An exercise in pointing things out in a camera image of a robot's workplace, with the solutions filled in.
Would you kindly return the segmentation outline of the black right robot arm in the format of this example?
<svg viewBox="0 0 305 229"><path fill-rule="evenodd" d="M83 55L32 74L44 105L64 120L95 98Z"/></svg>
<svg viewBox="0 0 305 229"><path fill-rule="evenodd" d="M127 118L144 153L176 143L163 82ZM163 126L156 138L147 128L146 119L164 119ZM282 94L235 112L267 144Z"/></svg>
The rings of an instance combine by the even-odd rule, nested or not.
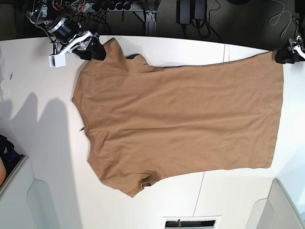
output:
<svg viewBox="0 0 305 229"><path fill-rule="evenodd" d="M91 6L89 1L74 0L64 6L62 0L34 0L26 17L50 39L53 49L49 55L50 67L66 64L66 53L74 53L82 60L96 59L103 61L106 57L99 34L81 28L76 17L85 13Z"/></svg>

